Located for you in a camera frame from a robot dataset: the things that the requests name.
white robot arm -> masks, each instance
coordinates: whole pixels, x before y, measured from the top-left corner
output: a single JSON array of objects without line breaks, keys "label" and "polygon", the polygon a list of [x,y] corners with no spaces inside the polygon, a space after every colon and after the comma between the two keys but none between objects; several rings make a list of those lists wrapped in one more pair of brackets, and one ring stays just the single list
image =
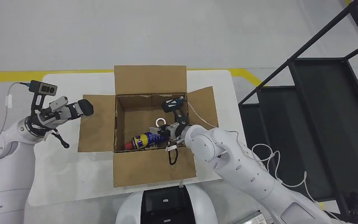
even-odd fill
[{"label": "white robot arm", "polygon": [[[44,98],[45,95],[55,95],[56,89],[53,85],[31,81],[29,90],[35,93],[34,98],[37,95]],[[67,98],[62,96],[50,103],[47,109],[42,109],[43,101],[41,99],[40,105],[35,105],[34,100],[31,115],[0,134],[0,224],[23,223],[25,203],[35,176],[34,145],[51,133],[68,148],[56,127],[68,120],[93,114],[93,106],[87,100],[68,105]]]},{"label": "white robot arm", "polygon": [[181,111],[183,101],[186,100],[181,97],[163,102],[164,112],[174,112],[176,122],[157,124],[157,128],[149,130],[170,137],[169,147],[184,143],[198,160],[208,162],[224,181],[261,203],[275,224],[331,223],[331,218],[319,206],[273,178],[258,161],[258,156],[233,133],[220,128],[206,130],[200,125],[188,125],[189,121]]}]

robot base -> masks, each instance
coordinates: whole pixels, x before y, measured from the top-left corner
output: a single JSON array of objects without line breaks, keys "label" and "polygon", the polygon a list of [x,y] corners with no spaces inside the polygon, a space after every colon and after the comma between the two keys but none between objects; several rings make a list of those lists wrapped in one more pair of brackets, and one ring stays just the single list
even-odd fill
[{"label": "robot base", "polygon": [[132,193],[119,208],[116,224],[218,224],[209,196],[198,186]]}]

table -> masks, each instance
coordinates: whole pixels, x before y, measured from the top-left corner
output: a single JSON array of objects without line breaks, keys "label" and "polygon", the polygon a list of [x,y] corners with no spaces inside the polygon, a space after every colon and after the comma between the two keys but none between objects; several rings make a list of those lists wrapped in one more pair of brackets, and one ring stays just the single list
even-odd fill
[{"label": "table", "polygon": [[[82,99],[84,94],[115,94],[113,73],[48,74],[43,81],[57,85],[56,96],[67,96],[69,103]],[[208,86],[214,89],[219,126],[236,130],[239,140],[246,144],[230,72],[187,71],[188,92]],[[47,97],[44,105],[54,99]],[[79,123],[79,119],[72,120],[58,128],[63,139],[70,144],[68,149],[52,137],[35,145],[36,171],[29,195],[30,205],[43,206],[179,184],[178,180],[113,188],[113,153],[78,153]],[[206,162],[195,160],[195,167],[197,177],[185,179],[184,184],[220,179]]]}]

cardboard box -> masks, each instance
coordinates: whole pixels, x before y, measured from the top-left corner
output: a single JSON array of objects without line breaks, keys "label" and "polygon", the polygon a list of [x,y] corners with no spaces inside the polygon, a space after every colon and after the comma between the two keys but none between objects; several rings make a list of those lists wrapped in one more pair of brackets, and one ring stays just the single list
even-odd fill
[{"label": "cardboard box", "polygon": [[[95,112],[81,119],[78,152],[113,151],[114,187],[196,177],[194,157],[186,147],[178,149],[178,160],[171,166],[166,143],[144,151],[124,151],[124,144],[155,127],[157,118],[174,123],[174,114],[166,114],[161,103],[179,96],[186,96],[203,119],[217,126],[213,88],[187,93],[186,66],[115,66],[114,76],[115,96],[83,96]],[[191,108],[184,107],[191,124],[210,129]]]}]

concrete floor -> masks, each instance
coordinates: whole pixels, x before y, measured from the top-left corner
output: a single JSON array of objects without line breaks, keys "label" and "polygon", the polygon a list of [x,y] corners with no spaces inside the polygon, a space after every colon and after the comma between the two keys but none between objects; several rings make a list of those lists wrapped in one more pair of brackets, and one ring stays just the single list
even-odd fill
[{"label": "concrete floor", "polygon": [[[267,77],[343,9],[343,0],[33,0],[0,2],[0,71],[111,69],[115,64],[185,64],[248,68]],[[356,49],[358,29],[346,18],[305,57],[339,57]],[[358,59],[351,60],[358,72]],[[254,86],[233,77],[237,99]],[[269,84],[289,85],[289,71]],[[0,83],[0,96],[9,83]],[[31,95],[14,87],[6,127],[28,115]],[[0,119],[4,106],[0,106]],[[260,206],[223,183],[201,184],[219,223]],[[126,195],[50,206],[26,206],[25,223],[114,223]]]}]

